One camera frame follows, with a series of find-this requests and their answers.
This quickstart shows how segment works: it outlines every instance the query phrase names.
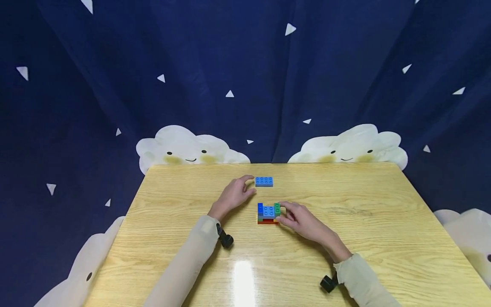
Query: left hand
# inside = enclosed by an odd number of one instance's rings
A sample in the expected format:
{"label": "left hand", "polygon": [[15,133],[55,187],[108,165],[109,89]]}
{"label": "left hand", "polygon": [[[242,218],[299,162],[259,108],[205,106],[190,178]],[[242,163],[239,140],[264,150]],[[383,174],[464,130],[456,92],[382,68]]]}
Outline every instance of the left hand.
{"label": "left hand", "polygon": [[247,189],[246,181],[254,179],[254,176],[244,175],[238,179],[233,179],[223,189],[220,197],[213,203],[208,215],[221,221],[230,210],[243,204],[249,197],[256,193],[256,189]]}

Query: wrist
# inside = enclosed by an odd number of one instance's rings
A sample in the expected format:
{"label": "wrist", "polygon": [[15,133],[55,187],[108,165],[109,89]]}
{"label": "wrist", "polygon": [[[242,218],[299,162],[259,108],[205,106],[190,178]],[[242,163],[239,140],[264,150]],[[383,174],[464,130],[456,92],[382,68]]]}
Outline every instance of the wrist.
{"label": "wrist", "polygon": [[217,205],[217,203],[214,203],[210,211],[208,211],[208,216],[217,219],[220,223],[226,215],[226,210],[224,210],[222,206]]}
{"label": "wrist", "polygon": [[331,234],[325,236],[321,245],[329,253],[329,256],[331,256],[334,263],[343,262],[353,256],[348,247],[346,247],[341,238],[334,231],[331,231]]}

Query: beige sleeve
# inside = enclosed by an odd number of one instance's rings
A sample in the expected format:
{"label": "beige sleeve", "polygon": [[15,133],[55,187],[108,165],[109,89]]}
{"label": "beige sleeve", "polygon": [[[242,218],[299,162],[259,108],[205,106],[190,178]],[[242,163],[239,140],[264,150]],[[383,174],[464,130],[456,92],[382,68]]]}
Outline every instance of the beige sleeve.
{"label": "beige sleeve", "polygon": [[186,299],[203,264],[217,245],[218,220],[209,216],[199,218],[169,263],[143,307],[179,307]]}
{"label": "beige sleeve", "polygon": [[359,254],[334,264],[334,267],[339,283],[344,284],[360,307],[401,306],[380,284],[377,274]]}

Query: wooden table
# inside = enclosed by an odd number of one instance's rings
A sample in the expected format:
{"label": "wooden table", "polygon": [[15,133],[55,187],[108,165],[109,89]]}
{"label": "wooden table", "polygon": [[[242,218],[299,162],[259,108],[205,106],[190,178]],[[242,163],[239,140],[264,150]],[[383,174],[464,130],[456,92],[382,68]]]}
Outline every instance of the wooden table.
{"label": "wooden table", "polygon": [[184,306],[355,306],[331,276],[326,253],[279,225],[257,224],[257,203],[306,205],[361,254],[403,306],[490,306],[491,292],[403,173],[390,163],[155,166],[128,211],[86,307],[140,307],[232,178],[272,176],[224,224]]}

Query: forearm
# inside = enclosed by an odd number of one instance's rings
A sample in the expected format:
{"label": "forearm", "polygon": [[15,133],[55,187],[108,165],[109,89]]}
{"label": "forearm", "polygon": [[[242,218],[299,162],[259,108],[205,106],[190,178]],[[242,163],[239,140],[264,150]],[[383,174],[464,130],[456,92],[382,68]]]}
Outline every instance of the forearm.
{"label": "forearm", "polygon": [[380,284],[377,274],[359,255],[352,254],[337,234],[330,236],[322,245],[327,250],[337,272],[350,296],[361,307],[398,307],[400,304]]}
{"label": "forearm", "polygon": [[179,249],[158,280],[143,307],[181,306],[205,262],[217,244],[218,221],[209,216],[199,218],[186,242]]}

